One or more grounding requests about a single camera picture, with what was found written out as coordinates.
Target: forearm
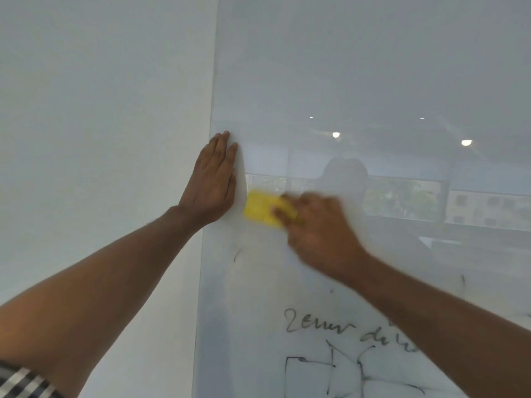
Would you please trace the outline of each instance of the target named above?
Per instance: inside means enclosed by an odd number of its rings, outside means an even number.
[[[531,333],[366,256],[341,279],[471,398],[528,397]]]
[[[0,358],[76,396],[196,230],[172,208],[9,301],[0,308]]]

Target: person's left arm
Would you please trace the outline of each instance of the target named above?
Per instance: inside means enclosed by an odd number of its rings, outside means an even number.
[[[237,144],[227,150],[229,136],[203,148],[177,206],[0,307],[0,360],[76,398],[181,248],[232,206]]]

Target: hand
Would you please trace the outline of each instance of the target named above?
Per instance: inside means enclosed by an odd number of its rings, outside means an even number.
[[[227,150],[229,137],[228,131],[217,133],[203,148],[179,202],[198,228],[218,220],[234,204],[238,144]]]
[[[296,208],[297,218],[293,220],[280,210],[274,210],[274,214],[288,232],[289,246],[303,262],[341,281],[357,260],[368,256],[349,227],[337,198],[315,193],[282,198]]]

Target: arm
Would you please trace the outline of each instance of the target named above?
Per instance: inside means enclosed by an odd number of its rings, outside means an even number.
[[[178,206],[0,307],[0,359],[76,397],[175,256],[234,202],[237,145],[203,148]]]
[[[530,396],[531,332],[372,257],[337,199],[286,198],[299,220],[275,214],[302,261],[358,292],[470,397]]]

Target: person's left hand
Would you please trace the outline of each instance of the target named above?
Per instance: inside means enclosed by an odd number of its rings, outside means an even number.
[[[228,131],[217,133],[203,148],[179,202],[198,227],[218,220],[234,204],[238,144],[227,150],[229,137]]]

